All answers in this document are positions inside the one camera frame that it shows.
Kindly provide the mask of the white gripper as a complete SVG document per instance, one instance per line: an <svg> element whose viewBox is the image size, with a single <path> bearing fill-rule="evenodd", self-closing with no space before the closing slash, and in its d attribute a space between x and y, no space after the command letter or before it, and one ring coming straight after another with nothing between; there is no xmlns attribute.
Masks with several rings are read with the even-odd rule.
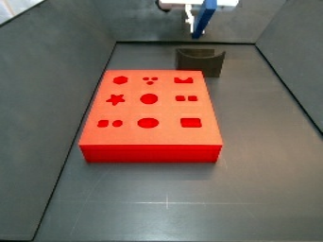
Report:
<svg viewBox="0 0 323 242"><path fill-rule="evenodd" d="M206 0L157 0L157 6L161 9L184 7L185 11L185 24L189 25L190 33L194 32L194 15L192 14L192 5L200 6ZM240 0L214 0L218 8L232 9Z"/></svg>

